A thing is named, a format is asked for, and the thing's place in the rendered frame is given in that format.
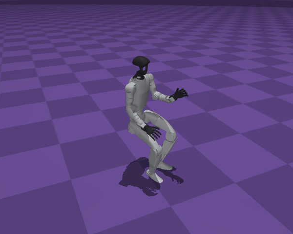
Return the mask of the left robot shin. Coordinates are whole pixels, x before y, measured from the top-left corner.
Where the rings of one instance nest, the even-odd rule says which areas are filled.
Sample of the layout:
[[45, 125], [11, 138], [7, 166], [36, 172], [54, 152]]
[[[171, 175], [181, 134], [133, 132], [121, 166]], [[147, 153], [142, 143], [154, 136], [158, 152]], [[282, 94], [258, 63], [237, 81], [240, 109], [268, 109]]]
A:
[[[176, 140], [175, 141], [168, 141], [167, 139], [164, 140], [163, 145], [162, 145], [162, 157], [161, 157], [162, 161], [165, 159], [167, 154], [171, 151], [171, 149], [174, 146]], [[162, 161], [160, 162], [160, 164], [162, 163]]]

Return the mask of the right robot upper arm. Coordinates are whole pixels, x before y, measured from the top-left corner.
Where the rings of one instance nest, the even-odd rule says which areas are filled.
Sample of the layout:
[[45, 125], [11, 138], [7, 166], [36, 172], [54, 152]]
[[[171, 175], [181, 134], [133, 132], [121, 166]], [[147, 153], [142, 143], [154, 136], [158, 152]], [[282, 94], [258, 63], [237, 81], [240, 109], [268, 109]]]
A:
[[129, 107], [132, 109], [133, 112], [136, 111], [136, 108], [134, 105], [132, 105], [134, 101], [134, 93], [136, 92], [136, 83], [130, 82], [125, 87], [125, 93], [126, 93], [126, 109]]

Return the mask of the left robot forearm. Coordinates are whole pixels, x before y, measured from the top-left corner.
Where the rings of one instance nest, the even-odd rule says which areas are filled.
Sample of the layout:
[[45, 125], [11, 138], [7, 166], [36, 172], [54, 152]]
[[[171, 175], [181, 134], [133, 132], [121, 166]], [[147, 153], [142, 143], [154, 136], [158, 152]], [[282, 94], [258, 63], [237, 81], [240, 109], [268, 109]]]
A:
[[171, 102], [175, 101], [175, 99], [173, 97], [169, 98], [169, 96], [166, 96], [166, 95], [164, 95], [162, 93], [160, 93], [160, 94], [161, 95], [159, 96], [159, 100], [162, 101], [162, 102], [164, 101], [164, 102], [167, 102], [167, 103], [171, 103]]

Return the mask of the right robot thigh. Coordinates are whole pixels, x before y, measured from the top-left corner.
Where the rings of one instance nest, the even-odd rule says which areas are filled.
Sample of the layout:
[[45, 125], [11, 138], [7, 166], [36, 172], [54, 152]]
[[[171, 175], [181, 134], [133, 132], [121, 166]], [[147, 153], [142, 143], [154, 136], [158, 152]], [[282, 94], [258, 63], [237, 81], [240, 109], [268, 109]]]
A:
[[136, 134], [136, 136], [145, 142], [149, 147], [156, 150], [157, 156], [162, 153], [162, 147], [157, 143], [157, 141], [154, 141], [144, 130], [141, 129], [141, 127], [137, 125], [137, 123], [135, 123], [134, 120], [130, 120], [127, 128], [129, 133]]

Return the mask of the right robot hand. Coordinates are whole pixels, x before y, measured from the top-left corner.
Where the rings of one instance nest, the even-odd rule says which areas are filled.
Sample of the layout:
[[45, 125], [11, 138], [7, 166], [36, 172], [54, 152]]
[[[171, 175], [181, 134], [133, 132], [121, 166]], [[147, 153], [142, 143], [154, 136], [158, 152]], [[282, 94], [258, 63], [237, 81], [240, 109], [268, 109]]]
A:
[[[146, 123], [145, 123], [145, 124], [146, 124]], [[155, 126], [149, 126], [149, 125], [146, 124], [146, 125], [144, 126], [144, 128], [141, 127], [141, 129], [144, 130], [144, 131], [145, 131], [145, 132], [146, 132], [146, 133], [147, 133], [147, 134], [148, 134], [148, 135], [149, 135], [154, 141], [155, 141], [155, 139], [153, 138], [153, 136], [154, 136], [156, 139], [158, 139], [158, 138], [156, 137], [156, 135], [157, 135], [158, 137], [160, 137], [160, 136], [159, 136], [157, 133], [159, 133], [159, 134], [161, 135], [161, 133], [160, 133], [159, 131], [156, 130], [156, 129], [160, 130], [160, 128], [155, 127]], [[156, 131], [157, 133], [156, 133], [155, 131]], [[156, 135], [154, 135], [153, 133], [156, 134]], [[152, 136], [151, 134], [152, 134], [153, 136]]]

